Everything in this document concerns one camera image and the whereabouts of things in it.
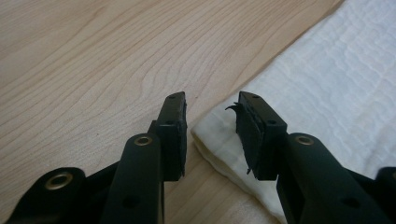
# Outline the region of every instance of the wooden table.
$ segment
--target wooden table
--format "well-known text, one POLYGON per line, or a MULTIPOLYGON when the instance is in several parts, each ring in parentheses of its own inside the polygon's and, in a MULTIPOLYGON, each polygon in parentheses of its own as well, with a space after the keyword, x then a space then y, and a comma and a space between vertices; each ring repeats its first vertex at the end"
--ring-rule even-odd
MULTIPOLYGON (((44 173, 120 159, 164 97, 191 127, 341 0, 0 2, 0 222, 44 173)), ((167 223, 276 222, 188 141, 167 223)))

